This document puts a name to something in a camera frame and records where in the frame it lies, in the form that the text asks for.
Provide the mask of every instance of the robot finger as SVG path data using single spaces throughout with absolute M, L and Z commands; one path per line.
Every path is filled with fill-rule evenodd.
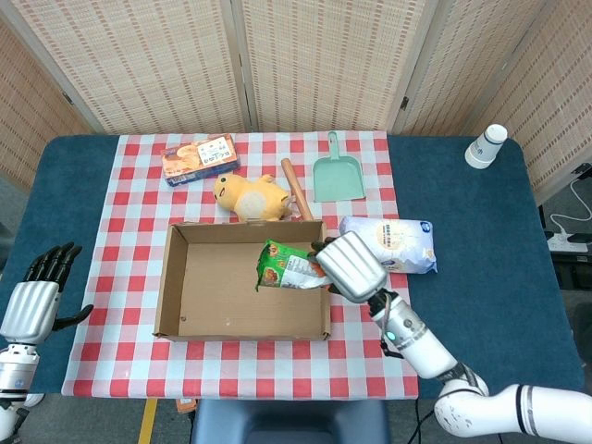
M 29 265 L 29 268 L 27 268 L 27 273 L 25 273 L 25 277 L 22 279 L 23 282 L 29 282 L 30 280 L 32 280 L 32 277 L 35 274 L 35 269 L 37 268 L 39 263 L 42 261 L 43 256 L 44 256 L 44 254 L 40 254 L 35 259 L 33 259 L 33 262 L 31 262 L 31 265 Z
M 329 293 L 341 294 L 341 291 L 339 291 L 339 289 L 337 287 L 335 287 L 335 284 L 329 285 L 329 287 L 327 288 L 327 291 Z
M 74 242 L 68 242 L 67 244 L 62 245 L 59 251 L 54 255 L 54 259 L 52 260 L 51 264 L 46 267 L 43 280 L 56 281 L 57 269 L 59 268 L 64 256 L 73 246 Z
M 64 258 L 62 259 L 60 266 L 57 269 L 57 272 L 54 277 L 54 281 L 57 282 L 57 284 L 59 285 L 59 292 L 61 292 L 64 289 L 64 286 L 66 285 L 66 280 L 68 279 L 68 275 L 70 273 L 70 267 L 72 266 L 74 259 L 76 258 L 76 256 L 78 256 L 80 251 L 82 251 L 82 247 L 76 245 L 70 248 L 66 252 L 66 254 L 64 254 Z
M 308 253 L 308 255 L 306 256 L 306 258 L 307 258 L 309 261 L 311 261 L 311 262 L 313 262 L 313 263 L 315 263 L 315 264 L 318 264 L 318 262 L 316 261 L 316 254 L 317 254 L 317 253 L 318 253 L 318 252 L 309 252 L 309 253 Z
M 89 304 L 89 305 L 86 305 L 84 308 L 82 308 L 82 310 L 80 310 L 77 314 L 75 314 L 71 317 L 63 317 L 60 319 L 56 319 L 54 321 L 54 326 L 52 327 L 52 330 L 57 331 L 57 330 L 61 330 L 62 328 L 76 326 L 77 324 L 82 322 L 84 319 L 89 317 L 93 308 L 94 308 L 94 305 Z
M 325 240 L 322 242 L 319 242 L 319 241 L 312 242 L 311 246 L 313 247 L 313 250 L 315 250 L 318 253 L 321 250 L 323 250 L 325 247 L 327 247 L 329 245 L 329 243 L 331 243 L 335 239 L 336 238 L 325 238 Z
M 54 255 L 59 251 L 59 245 L 56 245 L 54 248 L 49 250 L 45 253 L 35 269 L 33 270 L 33 274 L 31 275 L 31 280 L 42 280 L 45 268 L 47 267 L 48 263 L 53 259 Z

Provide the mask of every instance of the bag of rice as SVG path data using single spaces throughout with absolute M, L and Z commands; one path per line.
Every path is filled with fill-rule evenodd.
M 429 222 L 345 216 L 339 224 L 339 233 L 348 231 L 355 231 L 391 273 L 437 272 Z

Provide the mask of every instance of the gingham tablecloth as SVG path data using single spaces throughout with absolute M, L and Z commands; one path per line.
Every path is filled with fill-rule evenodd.
M 289 157 L 315 218 L 337 234 L 342 216 L 397 217 L 385 132 L 338 131 L 339 147 L 362 163 L 366 198 L 315 203 L 313 163 L 328 155 L 326 132 L 233 134 L 241 167 L 257 179 L 271 174 L 288 190 L 280 161 Z M 215 179 L 170 188 L 160 152 L 205 134 L 119 138 L 97 232 L 64 395 L 243 399 L 403 399 L 417 397 L 417 376 L 404 361 L 385 358 L 366 305 L 331 296 L 326 341 L 192 341 L 156 339 L 154 315 L 167 227 L 183 220 L 236 221 L 216 205 Z M 296 205 L 294 216 L 298 216 Z M 391 287 L 408 299 L 404 275 Z

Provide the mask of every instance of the green snack package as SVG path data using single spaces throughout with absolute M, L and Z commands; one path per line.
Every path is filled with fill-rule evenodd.
M 316 289 L 331 284 L 318 264 L 308 260 L 308 252 L 268 239 L 257 263 L 257 285 L 290 289 Z

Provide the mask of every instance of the cereal box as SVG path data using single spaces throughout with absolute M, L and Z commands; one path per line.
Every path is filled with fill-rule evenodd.
M 166 183 L 171 187 L 226 173 L 240 166 L 230 134 L 166 148 L 161 155 Z

